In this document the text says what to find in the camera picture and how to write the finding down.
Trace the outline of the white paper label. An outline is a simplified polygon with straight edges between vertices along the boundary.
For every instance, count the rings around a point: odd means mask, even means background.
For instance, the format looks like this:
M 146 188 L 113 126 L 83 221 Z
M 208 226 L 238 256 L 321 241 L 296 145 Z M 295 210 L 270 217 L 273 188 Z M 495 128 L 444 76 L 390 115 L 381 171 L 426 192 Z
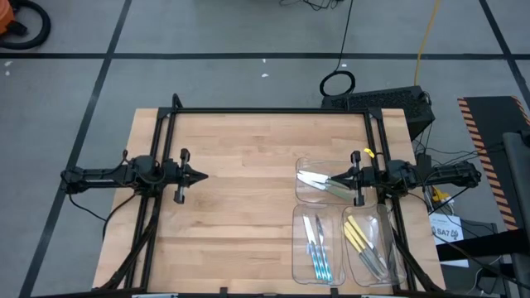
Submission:
M 431 230 L 435 234 L 435 244 L 453 243 L 464 239 L 459 217 L 444 214 L 429 216 Z

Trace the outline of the black cross beam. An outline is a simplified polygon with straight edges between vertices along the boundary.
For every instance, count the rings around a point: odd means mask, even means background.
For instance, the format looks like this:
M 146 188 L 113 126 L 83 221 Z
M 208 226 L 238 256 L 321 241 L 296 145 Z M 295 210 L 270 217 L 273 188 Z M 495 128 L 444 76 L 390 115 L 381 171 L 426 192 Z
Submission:
M 436 245 L 440 261 L 492 257 L 513 253 L 530 254 L 530 238 L 525 230 L 516 229 L 453 243 L 442 241 Z

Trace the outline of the black metal table frame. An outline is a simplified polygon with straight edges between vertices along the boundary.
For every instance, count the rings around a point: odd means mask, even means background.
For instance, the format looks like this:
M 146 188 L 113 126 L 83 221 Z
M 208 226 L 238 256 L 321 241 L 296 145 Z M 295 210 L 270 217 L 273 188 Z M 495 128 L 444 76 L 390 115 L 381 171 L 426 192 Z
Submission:
M 295 164 L 349 161 L 368 147 L 362 114 L 319 108 L 213 108 L 176 116 L 170 157 L 191 152 L 190 165 L 209 179 L 173 202 L 175 187 L 161 200 L 160 222 L 147 290 L 186 294 L 325 295 L 329 286 L 302 285 L 292 278 L 292 210 Z M 408 246 L 425 271 L 445 287 L 425 207 L 413 196 L 400 199 Z M 140 200 L 111 219 L 94 286 L 102 286 L 129 253 Z

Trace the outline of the grey upright post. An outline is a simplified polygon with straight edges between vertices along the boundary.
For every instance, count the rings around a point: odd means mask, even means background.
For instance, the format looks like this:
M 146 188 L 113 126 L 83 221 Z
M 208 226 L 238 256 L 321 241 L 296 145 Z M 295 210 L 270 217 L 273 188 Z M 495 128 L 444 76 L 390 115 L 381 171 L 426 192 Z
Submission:
M 512 260 L 520 298 L 530 298 L 530 131 L 506 132 L 503 144 L 522 227 L 511 231 Z

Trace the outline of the black hazard striped mat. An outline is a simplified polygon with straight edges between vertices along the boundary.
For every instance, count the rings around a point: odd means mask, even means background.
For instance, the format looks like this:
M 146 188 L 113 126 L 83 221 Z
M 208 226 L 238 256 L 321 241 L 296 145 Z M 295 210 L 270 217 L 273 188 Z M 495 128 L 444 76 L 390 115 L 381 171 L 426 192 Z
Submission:
M 506 229 L 521 228 L 503 134 L 530 131 L 530 117 L 515 96 L 459 98 L 457 103 Z

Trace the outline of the yellow plug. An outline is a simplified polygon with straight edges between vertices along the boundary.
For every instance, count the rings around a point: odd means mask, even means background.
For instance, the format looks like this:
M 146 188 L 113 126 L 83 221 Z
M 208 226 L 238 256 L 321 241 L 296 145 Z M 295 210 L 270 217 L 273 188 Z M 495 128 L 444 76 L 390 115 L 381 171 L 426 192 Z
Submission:
M 451 198 L 452 196 L 449 193 L 446 193 L 435 186 L 431 187 L 431 202 L 434 207 L 446 203 Z

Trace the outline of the black perforated computer case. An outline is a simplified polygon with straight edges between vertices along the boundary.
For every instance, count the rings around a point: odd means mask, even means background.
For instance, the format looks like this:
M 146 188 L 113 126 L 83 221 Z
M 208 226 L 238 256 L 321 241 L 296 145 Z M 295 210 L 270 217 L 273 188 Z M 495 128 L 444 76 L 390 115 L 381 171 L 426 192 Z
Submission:
M 409 136 L 412 140 L 436 119 L 431 110 L 429 95 L 420 86 L 324 97 L 321 107 L 339 110 L 358 110 L 363 108 L 402 109 L 407 121 Z

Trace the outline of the clear plastic bin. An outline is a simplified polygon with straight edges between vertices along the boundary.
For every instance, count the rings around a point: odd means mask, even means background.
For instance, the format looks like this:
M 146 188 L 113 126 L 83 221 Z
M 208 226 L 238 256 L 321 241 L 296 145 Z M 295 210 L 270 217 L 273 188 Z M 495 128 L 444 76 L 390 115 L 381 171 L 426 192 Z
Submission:
M 318 245 L 319 248 L 320 242 L 316 227 L 316 214 L 320 217 L 324 229 L 325 251 L 333 276 L 333 281 L 331 283 L 316 279 L 302 218 L 304 214 L 307 215 L 311 221 L 316 245 Z M 302 285 L 342 285 L 345 282 L 342 236 L 342 229 L 340 227 L 340 210 L 338 207 L 332 205 L 297 205 L 294 208 L 292 215 L 291 272 L 294 281 Z
M 345 237 L 345 223 L 352 216 L 361 227 L 369 241 L 377 248 L 378 253 L 386 262 L 387 274 L 376 279 L 361 262 L 357 251 Z M 354 281 L 362 287 L 399 286 L 407 279 L 407 273 L 396 244 L 393 219 L 390 209 L 384 204 L 376 204 L 369 208 L 348 207 L 342 212 L 342 231 L 345 244 L 344 264 Z
M 351 165 L 348 162 L 344 161 L 323 161 L 323 160 L 311 160 L 305 157 L 299 158 L 296 161 L 296 186 L 295 186 L 295 193 L 296 197 L 303 202 L 306 202 L 308 204 L 352 204 L 354 205 L 354 199 L 352 201 L 341 199 L 333 194 L 330 194 L 328 192 L 318 190 L 316 188 L 313 188 L 309 185 L 304 184 L 300 180 L 297 179 L 297 172 L 300 170 L 303 171 L 311 171 L 316 173 L 321 173 L 324 175 L 328 175 L 329 177 L 333 175 L 338 175 L 344 172 L 347 172 L 347 170 L 351 167 Z M 346 184 L 349 183 L 352 180 L 339 180 L 338 182 Z M 355 189 L 352 189 L 351 192 L 354 192 L 357 197 L 357 193 Z M 365 195 L 365 191 L 363 190 L 364 199 L 365 199 L 365 205 L 368 205 L 367 197 Z

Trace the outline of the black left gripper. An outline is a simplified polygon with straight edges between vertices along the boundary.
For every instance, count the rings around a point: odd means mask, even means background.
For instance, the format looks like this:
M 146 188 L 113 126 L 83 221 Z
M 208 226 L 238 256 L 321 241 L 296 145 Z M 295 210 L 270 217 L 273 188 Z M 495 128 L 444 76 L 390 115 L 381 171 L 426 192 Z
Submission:
M 183 148 L 180 154 L 181 163 L 173 161 L 172 158 L 166 159 L 162 162 L 162 169 L 164 170 L 163 185 L 177 185 L 174 194 L 174 201 L 177 204 L 183 204 L 185 201 L 184 188 L 186 187 L 186 176 L 188 161 L 190 160 L 190 152 Z M 202 180 L 208 179 L 208 175 L 200 171 L 190 169 L 190 185 L 198 183 Z

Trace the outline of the green handled table knife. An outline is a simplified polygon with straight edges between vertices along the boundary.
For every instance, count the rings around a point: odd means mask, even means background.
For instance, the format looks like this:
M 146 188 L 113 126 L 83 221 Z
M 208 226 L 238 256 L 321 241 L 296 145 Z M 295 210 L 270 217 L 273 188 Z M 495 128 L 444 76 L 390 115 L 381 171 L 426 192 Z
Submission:
M 310 182 L 333 185 L 346 189 L 346 186 L 342 185 L 337 181 L 332 180 L 328 175 L 324 175 L 321 173 L 300 170 L 297 172 L 297 177 L 299 180 L 307 180 Z
M 351 192 L 350 190 L 343 190 L 343 189 L 340 189 L 340 188 L 337 188 L 331 185 L 320 184 L 320 183 L 315 183 L 315 182 L 310 182 L 310 181 L 307 182 L 307 184 L 311 187 L 328 192 L 344 200 L 352 201 L 353 199 L 356 198 L 356 194 L 354 192 Z
M 342 194 L 348 194 L 350 192 L 350 189 L 348 187 L 341 185 L 338 182 L 334 182 L 332 180 L 326 180 L 325 182 L 319 182 L 318 180 L 313 180 L 312 178 L 307 177 L 306 175 L 299 175 L 297 179 L 303 182 L 304 184 L 309 185 L 313 188 L 326 191 L 326 192 L 335 194 L 337 196 L 341 196 Z

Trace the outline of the blue patterned handle knife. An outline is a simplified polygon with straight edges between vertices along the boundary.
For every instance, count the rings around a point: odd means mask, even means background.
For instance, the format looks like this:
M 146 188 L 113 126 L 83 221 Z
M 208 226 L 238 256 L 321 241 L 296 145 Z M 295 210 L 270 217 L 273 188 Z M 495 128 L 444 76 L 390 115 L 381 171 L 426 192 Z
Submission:
M 318 245 L 313 245 L 315 247 L 315 251 L 316 251 L 316 259 L 317 259 L 317 262 L 318 262 L 318 266 L 319 266 L 319 270 L 320 270 L 320 275 L 322 276 L 322 280 L 324 281 L 327 281 L 328 280 L 328 276 L 327 276 L 327 272 L 325 270 L 325 265 L 324 265 L 324 262 L 323 262 L 323 259 L 322 259 L 322 256 L 321 256 L 321 253 L 320 253 L 320 248 Z
M 321 255 L 322 255 L 322 261 L 323 261 L 324 268 L 325 268 L 326 280 L 329 283 L 331 283 L 333 281 L 333 276 L 332 276 L 332 273 L 331 273 L 331 270 L 330 270 L 329 262 L 328 262 L 326 251 L 325 251 L 324 229 L 323 229 L 323 226 L 321 224 L 320 217 L 317 214 L 316 214 L 316 227 L 317 227 L 317 233 L 318 233 L 319 242 L 320 242 L 320 250 L 321 250 Z
M 319 263 L 318 263 L 318 259 L 317 259 L 317 255 L 316 255 L 315 234 L 313 233 L 313 229 L 312 229 L 311 221 L 309 220 L 309 217 L 304 214 L 302 216 L 302 218 L 303 218 L 303 223 L 304 223 L 304 227 L 305 227 L 305 230 L 306 230 L 306 236 L 307 236 L 307 240 L 308 240 L 308 246 L 309 246 L 309 251 L 310 251 L 310 254 L 311 254 L 311 259 L 312 259 L 313 266 L 314 266 L 314 269 L 315 269 L 316 279 L 320 281 L 320 280 L 323 279 L 323 276 L 322 276 L 322 272 L 321 272 L 321 269 L 319 267 Z

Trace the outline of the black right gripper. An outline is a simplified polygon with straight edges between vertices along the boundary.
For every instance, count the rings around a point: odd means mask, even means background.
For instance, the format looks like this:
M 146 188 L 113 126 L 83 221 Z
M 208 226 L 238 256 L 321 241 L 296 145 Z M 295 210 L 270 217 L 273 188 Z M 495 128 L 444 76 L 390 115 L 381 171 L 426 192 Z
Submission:
M 357 197 L 354 199 L 355 206 L 364 206 L 365 199 L 362 189 L 364 187 L 371 187 L 375 184 L 375 169 L 372 166 L 361 167 L 361 155 L 360 151 L 353 151 L 351 154 L 351 161 L 353 162 L 352 174 L 349 172 L 344 172 L 338 175 L 331 176 L 330 185 L 343 189 L 343 190 L 352 190 L 355 189 Z M 339 180 L 352 180 L 352 188 L 348 183 L 343 184 L 338 182 Z

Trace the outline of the orange vacuum cleaner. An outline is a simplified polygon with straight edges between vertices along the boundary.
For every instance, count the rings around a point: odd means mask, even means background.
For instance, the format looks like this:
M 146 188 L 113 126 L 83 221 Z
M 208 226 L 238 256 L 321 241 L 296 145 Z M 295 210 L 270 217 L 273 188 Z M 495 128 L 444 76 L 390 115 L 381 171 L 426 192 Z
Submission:
M 9 0 L 0 0 L 0 35 L 7 32 L 7 26 L 14 20 L 14 12 Z

